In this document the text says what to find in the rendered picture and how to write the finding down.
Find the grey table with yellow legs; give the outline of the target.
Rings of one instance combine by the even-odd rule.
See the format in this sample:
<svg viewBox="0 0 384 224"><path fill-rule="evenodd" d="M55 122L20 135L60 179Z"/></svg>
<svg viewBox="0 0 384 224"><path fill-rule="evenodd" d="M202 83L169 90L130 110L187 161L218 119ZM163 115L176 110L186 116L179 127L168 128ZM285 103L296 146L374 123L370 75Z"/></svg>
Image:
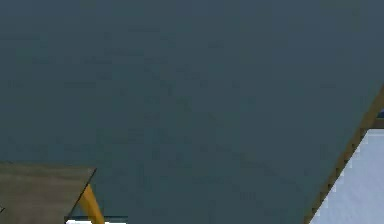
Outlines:
<svg viewBox="0 0 384 224"><path fill-rule="evenodd" d="M79 204L91 224L104 224L85 166L0 161L0 224L66 224Z"/></svg>

